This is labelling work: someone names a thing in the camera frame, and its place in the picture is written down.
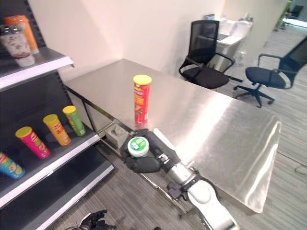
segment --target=white wall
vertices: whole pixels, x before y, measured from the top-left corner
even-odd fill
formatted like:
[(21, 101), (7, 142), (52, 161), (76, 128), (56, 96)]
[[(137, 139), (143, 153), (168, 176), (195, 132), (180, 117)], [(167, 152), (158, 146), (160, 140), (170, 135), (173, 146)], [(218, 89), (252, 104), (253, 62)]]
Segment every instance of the white wall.
[(268, 40), (277, 20), (282, 14), (286, 0), (226, 0), (223, 14), (227, 19), (238, 20), (245, 13), (254, 17), (249, 36), (239, 48), (247, 52), (245, 64), (252, 65)]
[(124, 2), (123, 56), (178, 76), (188, 54), (190, 24), (220, 16), (225, 0), (130, 0)]
[(123, 57), (122, 0), (29, 0), (49, 48), (70, 56), (64, 81)]

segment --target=pink pringles can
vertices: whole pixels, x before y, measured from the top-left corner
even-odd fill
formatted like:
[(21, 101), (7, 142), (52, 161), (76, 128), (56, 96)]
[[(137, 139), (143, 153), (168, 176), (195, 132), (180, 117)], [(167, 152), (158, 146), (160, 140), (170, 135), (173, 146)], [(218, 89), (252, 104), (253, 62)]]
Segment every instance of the pink pringles can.
[(38, 138), (31, 127), (25, 126), (18, 129), (15, 136), (18, 137), (40, 159), (47, 158), (50, 155), (50, 150)]

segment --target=office chair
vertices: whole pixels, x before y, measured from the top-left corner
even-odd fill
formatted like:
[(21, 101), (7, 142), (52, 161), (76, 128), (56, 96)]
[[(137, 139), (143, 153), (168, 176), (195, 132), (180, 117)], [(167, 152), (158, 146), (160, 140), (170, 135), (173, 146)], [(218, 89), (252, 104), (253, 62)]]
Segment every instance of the office chair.
[[(261, 57), (278, 58), (280, 60), (278, 69), (264, 69), (259, 67)], [(293, 87), (293, 83), (298, 71), (307, 64), (307, 36), (295, 46), (286, 56), (279, 57), (270, 54), (260, 54), (258, 57), (258, 67), (249, 67), (245, 70), (246, 77), (252, 82), (252, 85), (258, 84), (255, 89), (237, 85), (234, 90), (241, 88), (247, 92), (242, 93), (235, 98), (252, 95), (254, 96), (258, 103), (259, 108), (262, 107), (262, 102), (260, 97), (265, 97), (269, 99), (268, 104), (273, 104), (275, 99), (259, 91), (262, 85), (267, 87), (277, 88), (277, 89), (290, 89)], [(285, 80), (279, 75), (284, 73), (285, 76), (290, 81), (290, 86), (286, 86)]]
[(294, 8), (290, 12), (291, 13), (290, 18), (297, 19), (303, 8), (304, 8), (303, 6), (299, 6), (299, 5), (294, 6)]
[[(189, 54), (179, 68), (179, 73), (186, 80), (207, 89), (215, 89), (227, 84), (229, 78), (232, 77), (224, 75), (224, 72), (235, 62), (232, 58), (216, 52), (218, 30), (219, 21), (200, 20), (192, 22)], [(215, 55), (220, 55), (231, 63), (223, 72), (207, 66)]]

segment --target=shelf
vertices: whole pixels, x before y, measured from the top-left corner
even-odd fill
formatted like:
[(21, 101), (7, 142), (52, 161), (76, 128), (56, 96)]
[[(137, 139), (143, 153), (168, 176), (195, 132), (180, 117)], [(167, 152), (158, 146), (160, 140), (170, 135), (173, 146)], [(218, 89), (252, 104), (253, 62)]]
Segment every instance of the shelf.
[(22, 162), (17, 163), (25, 168), (25, 175), (15, 180), (0, 174), (0, 209), (99, 140), (99, 136), (87, 127), (83, 137), (78, 137), (70, 126), (64, 128), (71, 138), (71, 143), (60, 146), (49, 133), (45, 138), (45, 144), (51, 152), (48, 158), (39, 159), (26, 146), (16, 153), (16, 159), (22, 159)]
[(34, 54), (35, 64), (28, 67), (19, 67), (13, 59), (0, 61), (0, 92), (73, 64), (70, 57), (47, 47), (40, 48), (39, 51)]
[(0, 229), (46, 229), (113, 169), (100, 152), (88, 148), (5, 207)]

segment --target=metal table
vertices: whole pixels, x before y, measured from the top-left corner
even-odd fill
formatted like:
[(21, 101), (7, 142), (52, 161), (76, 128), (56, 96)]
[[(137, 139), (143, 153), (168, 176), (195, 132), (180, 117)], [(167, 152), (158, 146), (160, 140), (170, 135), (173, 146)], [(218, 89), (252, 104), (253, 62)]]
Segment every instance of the metal table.
[[(133, 76), (152, 77), (149, 120), (134, 122)], [(260, 213), (281, 123), (273, 114), (122, 59), (67, 82), (69, 90), (127, 130), (159, 128), (185, 164)]]

